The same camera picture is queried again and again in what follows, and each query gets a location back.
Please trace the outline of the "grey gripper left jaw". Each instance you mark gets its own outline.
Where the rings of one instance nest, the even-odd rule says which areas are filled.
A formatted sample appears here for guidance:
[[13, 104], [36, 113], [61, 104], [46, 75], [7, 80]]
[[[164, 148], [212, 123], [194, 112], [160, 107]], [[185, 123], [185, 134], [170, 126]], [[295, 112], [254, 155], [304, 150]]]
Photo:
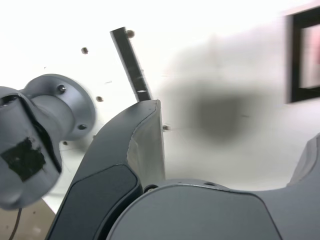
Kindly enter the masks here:
[[47, 234], [49, 240], [104, 240], [121, 213], [165, 179], [161, 102], [140, 101], [92, 140]]

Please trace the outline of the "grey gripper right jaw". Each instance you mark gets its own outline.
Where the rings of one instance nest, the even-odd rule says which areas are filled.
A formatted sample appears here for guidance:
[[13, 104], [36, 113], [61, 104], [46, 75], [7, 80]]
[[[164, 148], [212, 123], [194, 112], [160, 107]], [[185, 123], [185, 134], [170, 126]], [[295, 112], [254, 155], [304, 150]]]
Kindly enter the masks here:
[[320, 138], [309, 140], [286, 187], [239, 191], [167, 184], [135, 200], [109, 240], [317, 240]]

